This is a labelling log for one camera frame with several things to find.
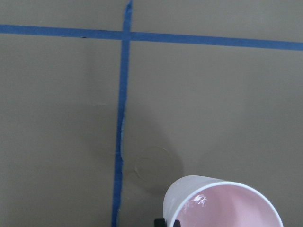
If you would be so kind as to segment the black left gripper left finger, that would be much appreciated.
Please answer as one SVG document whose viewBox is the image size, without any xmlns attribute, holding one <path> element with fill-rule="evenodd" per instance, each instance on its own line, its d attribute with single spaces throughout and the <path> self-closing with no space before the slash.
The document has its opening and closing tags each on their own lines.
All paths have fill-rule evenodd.
<svg viewBox="0 0 303 227">
<path fill-rule="evenodd" d="M 166 227 L 166 221 L 163 218 L 157 218 L 153 222 L 154 227 Z"/>
</svg>

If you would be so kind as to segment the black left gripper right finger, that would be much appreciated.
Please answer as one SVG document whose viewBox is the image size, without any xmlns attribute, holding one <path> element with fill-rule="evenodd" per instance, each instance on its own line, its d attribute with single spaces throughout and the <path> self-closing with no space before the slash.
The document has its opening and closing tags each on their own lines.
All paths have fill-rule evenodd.
<svg viewBox="0 0 303 227">
<path fill-rule="evenodd" d="M 180 227 L 180 221 L 176 219 L 174 221 L 173 227 Z"/>
</svg>

